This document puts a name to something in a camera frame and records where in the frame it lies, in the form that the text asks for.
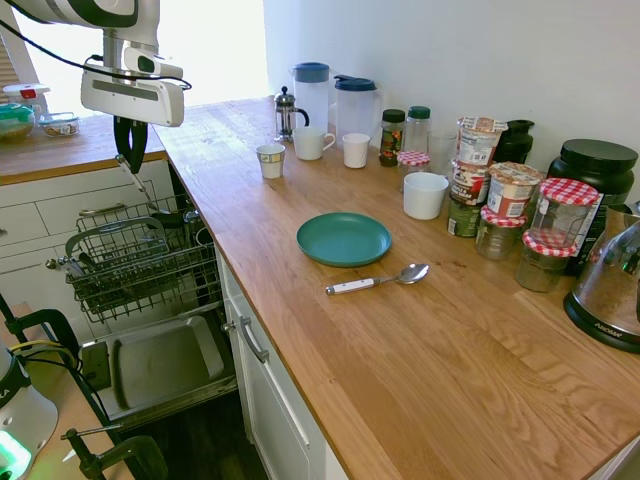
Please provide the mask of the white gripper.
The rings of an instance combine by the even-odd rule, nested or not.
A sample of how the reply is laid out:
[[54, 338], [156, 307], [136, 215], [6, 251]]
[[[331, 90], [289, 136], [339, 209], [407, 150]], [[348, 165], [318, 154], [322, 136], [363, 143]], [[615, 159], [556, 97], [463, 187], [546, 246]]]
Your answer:
[[178, 127], [184, 121], [183, 91], [165, 81], [138, 80], [127, 84], [108, 75], [85, 72], [81, 82], [81, 103], [86, 109], [114, 116], [116, 149], [125, 160], [130, 160], [132, 173], [138, 173], [143, 162], [147, 123]]

